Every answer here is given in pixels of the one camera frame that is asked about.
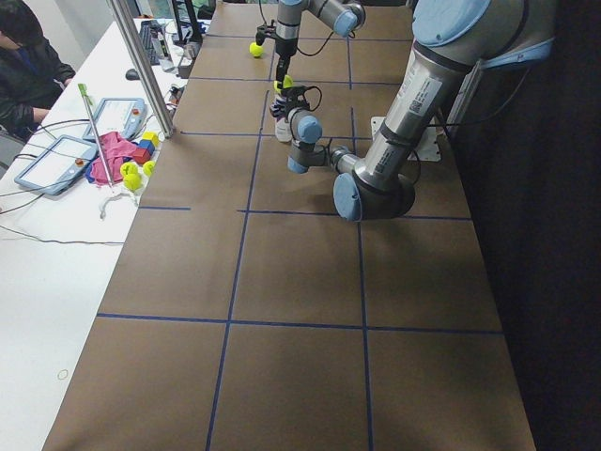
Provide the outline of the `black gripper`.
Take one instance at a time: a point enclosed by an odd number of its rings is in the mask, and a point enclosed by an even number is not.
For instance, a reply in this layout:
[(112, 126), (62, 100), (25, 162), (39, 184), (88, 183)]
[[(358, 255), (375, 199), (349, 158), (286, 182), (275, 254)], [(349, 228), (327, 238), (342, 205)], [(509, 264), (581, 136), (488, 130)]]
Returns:
[(276, 53), (279, 55), (276, 67), (276, 82), (282, 83), (288, 73), (289, 59), (297, 52), (297, 39), (276, 39)]
[(275, 96), (270, 104), (270, 115), (272, 117), (290, 117), (300, 105), (301, 102), (298, 99)]

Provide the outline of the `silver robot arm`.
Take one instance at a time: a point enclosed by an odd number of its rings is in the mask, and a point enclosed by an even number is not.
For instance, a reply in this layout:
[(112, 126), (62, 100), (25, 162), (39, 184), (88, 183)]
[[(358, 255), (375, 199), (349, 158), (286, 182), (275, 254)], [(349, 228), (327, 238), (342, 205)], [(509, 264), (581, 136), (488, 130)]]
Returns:
[(304, 11), (346, 38), (365, 22), (357, 1), (281, 1), (277, 17), (258, 26), (255, 42), (273, 39), (279, 56), (275, 84), (284, 101), (274, 107), (291, 128), (287, 167), (305, 173), (329, 166), (338, 174), (333, 200), (353, 222), (405, 214), (415, 199), (400, 169), (418, 146), (432, 117), (475, 65), (484, 69), (531, 65), (548, 57), (554, 40), (555, 1), (420, 1), (412, 20), (413, 60), (371, 147), (362, 158), (347, 148), (319, 145), (322, 128), (298, 97), (304, 86), (286, 87), (297, 52)]
[(308, 10), (335, 34), (343, 38), (361, 28), (366, 18), (365, 10), (359, 1), (279, 1), (275, 22), (275, 47), (276, 53), (279, 55), (275, 80), (278, 89), (284, 87), (290, 59), (297, 52), (301, 18), (305, 10)]

